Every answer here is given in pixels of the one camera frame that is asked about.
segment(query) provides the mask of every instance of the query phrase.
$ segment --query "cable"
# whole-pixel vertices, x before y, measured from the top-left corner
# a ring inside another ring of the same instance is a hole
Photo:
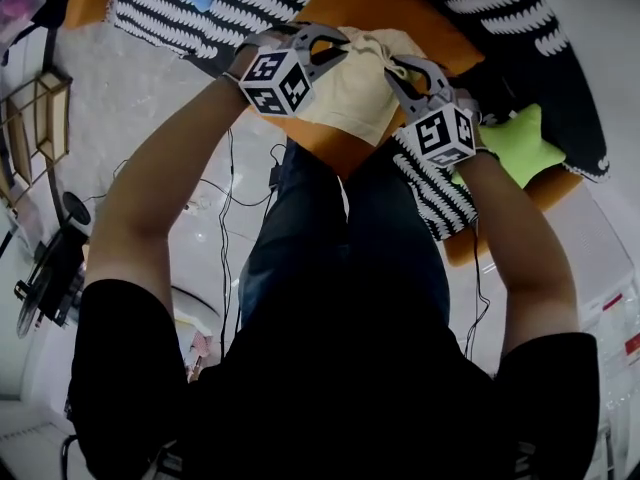
[[[62,442],[60,448],[60,473],[62,474],[62,480],[69,480],[67,476],[67,470],[69,466],[69,447],[71,443],[78,440],[78,436],[69,436]]]
[[[118,164],[118,166],[113,170],[113,179],[116,179],[116,174],[118,174],[118,170],[120,169],[120,167],[122,167],[124,164],[126,164],[129,161],[128,158],[125,158],[122,162],[120,162]]]
[[[231,306],[231,290],[227,290],[227,273],[229,275],[229,283],[231,283],[231,269],[229,267],[229,234],[225,225],[225,218],[231,207],[231,200],[233,198],[233,181],[234,181],[234,162],[233,162],[233,132],[229,130],[227,132],[229,138],[229,159],[230,159],[230,173],[231,182],[229,183],[229,192],[222,205],[222,210],[218,215],[218,223],[220,224],[220,232],[222,236],[222,247],[220,248],[220,262],[222,263],[222,305],[223,305],[223,318],[222,318],[222,330],[220,331],[220,359],[224,359],[225,355],[225,334],[227,330],[227,319],[229,317],[229,307]]]
[[[208,183],[209,185],[211,185],[212,187],[217,188],[220,192],[222,192],[225,196],[229,196],[229,192],[227,192],[226,190],[224,190],[222,187],[216,185],[215,183],[213,183],[212,181],[209,180],[205,180],[204,178],[201,179],[200,181],[203,181],[204,183]],[[243,203],[242,201],[238,201],[235,197],[230,196],[231,200],[234,203],[239,204],[240,206],[244,206],[246,208],[251,208],[253,206],[260,206],[262,203],[264,203],[267,199],[269,199],[271,197],[271,194],[267,194],[266,196],[264,196],[262,199],[260,199],[260,201],[257,201],[255,203]]]
[[[476,319],[473,322],[473,325],[469,328],[469,332],[467,333],[467,344],[464,348],[464,357],[473,361],[473,347],[476,343],[476,333],[478,330],[478,324],[482,321],[484,316],[487,314],[489,307],[491,306],[491,301],[482,294],[482,289],[480,286],[480,262],[478,260],[478,232],[477,232],[478,221],[476,219],[473,222],[471,229],[473,230],[473,256],[476,264]],[[478,299],[484,303],[485,307],[482,310],[482,313],[478,315]]]
[[[4,235],[4,240],[2,240],[2,244],[0,245],[0,258],[2,258],[2,256],[4,255],[4,251],[7,250],[7,246],[9,245],[9,242],[11,242],[11,239],[13,238],[13,235],[15,235],[15,232],[16,230],[12,226],[11,229],[7,231],[7,234]]]
[[[203,306],[208,307],[211,311],[213,311],[216,315],[220,316],[220,313],[218,313],[218,311],[208,302],[205,302],[204,300],[202,300],[200,297],[198,297],[196,294],[188,292],[187,290],[180,288],[179,286],[176,286],[175,284],[171,285],[171,288],[173,288],[174,290],[176,290],[177,292],[180,293],[184,293],[185,295],[191,297],[194,300],[197,300],[200,304],[202,304]]]
[[[269,151],[269,154],[271,155],[271,158],[273,158],[273,159],[274,159],[274,161],[276,162],[276,165],[280,165],[280,161],[279,161],[279,160],[275,157],[275,155],[273,154],[273,150],[274,150],[274,149],[276,149],[278,146],[279,146],[279,147],[281,147],[281,148],[284,148],[284,149],[285,149],[285,151],[286,151],[286,149],[287,149],[287,146],[285,146],[284,144],[280,144],[279,142],[278,142],[278,144],[274,144],[274,145],[273,145],[273,147],[272,147],[272,148],[271,148],[271,150]]]
[[[264,221],[267,220],[267,213],[269,213],[269,206],[271,206],[271,198],[273,197],[273,193],[275,189],[271,191],[269,194],[269,199],[267,201],[267,207],[264,209],[264,215],[262,216],[262,225],[264,226]]]
[[[91,196],[91,197],[87,197],[86,199],[83,199],[82,203],[86,203],[88,201],[91,201],[92,199],[102,199],[104,197],[107,197],[107,194],[102,194],[101,196]]]
[[[273,160],[276,163],[274,168],[280,165],[280,162],[278,161],[278,159],[273,154],[273,150],[276,149],[278,146],[281,146],[281,147],[285,148],[285,150],[287,149],[284,144],[275,144],[271,148],[271,150],[269,151],[269,155],[271,155],[271,158],[273,158]],[[267,197],[267,206],[264,209],[264,215],[262,216],[262,224],[260,226],[261,228],[262,228],[262,226],[264,226],[264,221],[267,220],[267,214],[269,213],[269,207],[271,206],[271,199],[273,198],[273,194],[275,193],[276,190],[277,190],[277,186],[273,187],[271,189],[271,192],[269,193],[269,196]],[[238,308],[238,314],[236,315],[235,334],[238,334],[239,330],[240,330],[240,308]]]

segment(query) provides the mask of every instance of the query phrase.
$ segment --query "jeans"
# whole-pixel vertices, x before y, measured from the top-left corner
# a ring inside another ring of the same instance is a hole
[[[243,326],[275,286],[312,263],[331,268],[344,262],[402,272],[402,286],[448,324],[449,286],[442,258],[411,189],[398,175],[395,148],[393,140],[387,141],[346,182],[347,220],[337,176],[287,140],[278,199],[240,276]]]

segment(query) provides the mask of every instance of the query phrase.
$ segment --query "orange mat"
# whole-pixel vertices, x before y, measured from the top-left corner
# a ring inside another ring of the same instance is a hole
[[[431,60],[456,75],[484,59],[466,37],[425,0],[311,0],[296,19],[361,30],[404,30]],[[326,47],[321,44],[317,49]],[[281,127],[289,137],[331,166],[342,179],[348,178],[375,149],[331,126],[300,119],[265,119]],[[398,109],[381,139],[388,138],[404,120],[404,112]]]

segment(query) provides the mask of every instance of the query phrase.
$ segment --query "sleeve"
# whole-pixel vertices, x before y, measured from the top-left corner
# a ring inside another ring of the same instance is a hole
[[[496,376],[514,445],[514,478],[582,480],[600,408],[593,336],[557,334],[512,350]]]
[[[98,479],[141,477],[178,437],[187,393],[163,304],[125,281],[89,285],[71,373],[72,419],[89,471]]]

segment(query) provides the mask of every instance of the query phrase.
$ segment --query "green star pillow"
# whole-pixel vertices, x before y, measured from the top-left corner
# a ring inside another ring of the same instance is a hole
[[[566,155],[542,139],[542,109],[529,105],[517,116],[497,126],[480,126],[484,145],[500,158],[515,182],[524,188],[531,178],[547,167],[564,162]],[[453,176],[456,185],[463,185],[462,176]]]

